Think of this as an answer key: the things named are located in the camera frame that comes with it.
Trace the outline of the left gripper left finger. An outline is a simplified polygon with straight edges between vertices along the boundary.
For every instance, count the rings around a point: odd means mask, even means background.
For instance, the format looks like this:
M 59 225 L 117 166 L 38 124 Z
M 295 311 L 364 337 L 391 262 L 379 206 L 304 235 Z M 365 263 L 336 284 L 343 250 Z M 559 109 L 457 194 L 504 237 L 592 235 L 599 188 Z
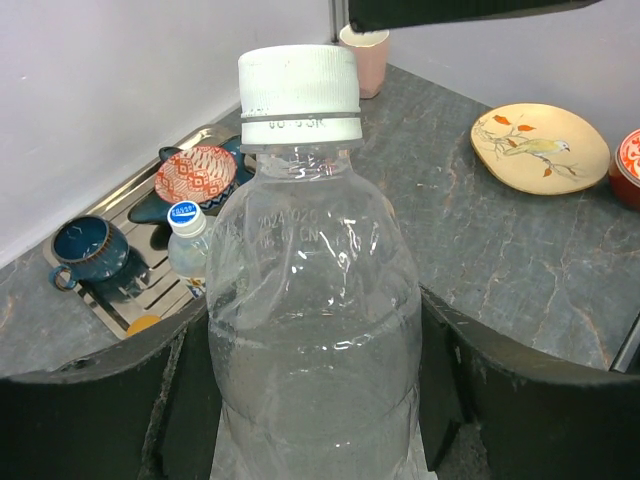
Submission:
M 2 378 L 1 476 L 207 479 L 220 413 L 197 299 L 57 370 Z

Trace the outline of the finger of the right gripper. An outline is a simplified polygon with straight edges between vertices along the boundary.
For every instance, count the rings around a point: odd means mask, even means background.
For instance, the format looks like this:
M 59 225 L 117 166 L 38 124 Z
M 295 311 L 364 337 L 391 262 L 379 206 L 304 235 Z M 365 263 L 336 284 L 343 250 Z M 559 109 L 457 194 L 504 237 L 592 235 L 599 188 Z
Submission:
M 356 0 L 348 20 L 365 33 L 413 26 L 536 16 L 584 8 L 595 1 L 563 0 Z

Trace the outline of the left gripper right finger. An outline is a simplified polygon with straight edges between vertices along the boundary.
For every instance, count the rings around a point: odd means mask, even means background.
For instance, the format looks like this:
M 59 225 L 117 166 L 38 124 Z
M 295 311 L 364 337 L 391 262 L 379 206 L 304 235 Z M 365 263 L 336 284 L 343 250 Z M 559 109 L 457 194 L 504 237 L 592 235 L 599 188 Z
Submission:
M 527 347 L 421 291 L 419 424 L 430 471 L 477 425 L 495 479 L 636 479 L 639 377 Z

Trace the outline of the white blue bottle cap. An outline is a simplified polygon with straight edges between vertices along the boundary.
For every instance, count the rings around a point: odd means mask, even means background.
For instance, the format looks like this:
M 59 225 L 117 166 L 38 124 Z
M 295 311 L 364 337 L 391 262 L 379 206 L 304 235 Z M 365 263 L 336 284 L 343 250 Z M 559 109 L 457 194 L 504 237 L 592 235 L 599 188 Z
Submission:
M 362 139 L 354 54 L 331 45 L 282 45 L 238 59 L 241 139 L 247 150 Z

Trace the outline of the labelled water bottle blue cap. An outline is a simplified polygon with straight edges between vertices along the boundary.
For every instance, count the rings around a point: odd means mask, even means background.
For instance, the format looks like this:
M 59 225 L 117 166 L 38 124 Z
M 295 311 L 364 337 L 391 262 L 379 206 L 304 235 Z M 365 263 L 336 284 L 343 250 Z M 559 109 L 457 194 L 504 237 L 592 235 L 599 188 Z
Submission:
M 172 229 L 168 260 L 194 298 L 206 293 L 206 263 L 215 218 L 203 213 L 193 201 L 180 201 L 167 213 Z

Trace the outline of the clear unlabelled water bottle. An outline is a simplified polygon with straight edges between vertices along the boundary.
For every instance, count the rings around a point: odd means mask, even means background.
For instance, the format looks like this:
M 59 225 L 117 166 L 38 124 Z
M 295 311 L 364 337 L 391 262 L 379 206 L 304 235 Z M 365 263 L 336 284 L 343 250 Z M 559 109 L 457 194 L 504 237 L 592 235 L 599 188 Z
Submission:
M 241 149 L 206 279 L 209 344 L 242 479 L 407 479 L 418 274 L 359 141 Z

